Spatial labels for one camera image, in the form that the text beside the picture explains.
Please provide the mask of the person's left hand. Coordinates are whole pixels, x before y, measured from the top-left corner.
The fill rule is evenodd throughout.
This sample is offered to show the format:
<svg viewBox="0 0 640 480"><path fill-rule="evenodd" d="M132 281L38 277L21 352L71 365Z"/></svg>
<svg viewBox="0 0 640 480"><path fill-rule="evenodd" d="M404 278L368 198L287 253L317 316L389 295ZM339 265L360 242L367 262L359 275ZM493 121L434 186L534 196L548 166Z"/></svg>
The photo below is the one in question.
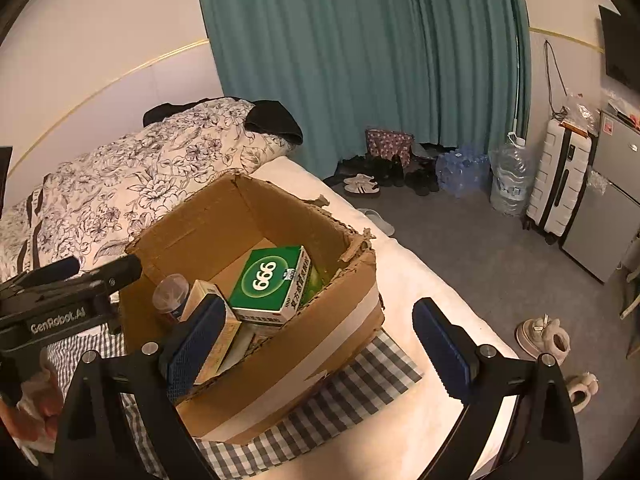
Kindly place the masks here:
<svg viewBox="0 0 640 480"><path fill-rule="evenodd" d="M1 420L10 436L22 442L55 440L64 400L54 368L43 353L39 372L24 382L22 393L25 401L17 406L1 401Z"/></svg>

